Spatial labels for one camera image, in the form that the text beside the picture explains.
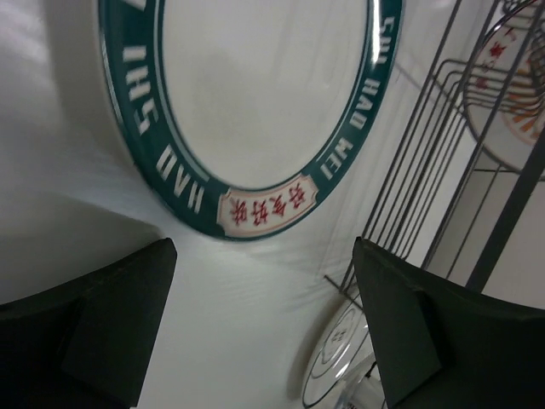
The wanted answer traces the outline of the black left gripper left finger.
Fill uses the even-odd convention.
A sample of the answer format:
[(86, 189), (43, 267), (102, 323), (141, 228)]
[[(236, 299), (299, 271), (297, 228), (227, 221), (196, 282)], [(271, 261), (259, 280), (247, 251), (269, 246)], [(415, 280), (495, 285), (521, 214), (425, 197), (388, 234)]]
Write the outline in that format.
[(172, 239), (1, 306), (3, 408), (135, 408), (174, 278)]

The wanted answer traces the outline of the orange sunburst pattern plate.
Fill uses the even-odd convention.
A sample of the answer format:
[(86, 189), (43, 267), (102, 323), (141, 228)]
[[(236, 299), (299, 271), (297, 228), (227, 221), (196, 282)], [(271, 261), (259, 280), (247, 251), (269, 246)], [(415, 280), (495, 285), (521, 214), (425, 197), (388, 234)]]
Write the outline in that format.
[(544, 17), (524, 1), (490, 27), (462, 92), (468, 128), (482, 151), (520, 173), (544, 128)]

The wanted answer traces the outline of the green rimmed white plate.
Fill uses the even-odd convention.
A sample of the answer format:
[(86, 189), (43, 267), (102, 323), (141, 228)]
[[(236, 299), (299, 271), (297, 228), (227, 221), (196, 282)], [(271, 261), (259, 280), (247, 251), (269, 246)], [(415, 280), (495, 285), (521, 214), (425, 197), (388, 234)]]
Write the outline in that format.
[(401, 1), (100, 1), (104, 73), (136, 168), (181, 222), (264, 239), (316, 210), (367, 140)]

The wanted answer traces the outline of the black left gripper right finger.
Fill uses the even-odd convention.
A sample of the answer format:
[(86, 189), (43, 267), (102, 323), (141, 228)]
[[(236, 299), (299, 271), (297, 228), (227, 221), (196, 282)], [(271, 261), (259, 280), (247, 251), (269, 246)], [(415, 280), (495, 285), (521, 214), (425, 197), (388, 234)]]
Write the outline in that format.
[(356, 239), (353, 265), (391, 408), (541, 408), (544, 313)]

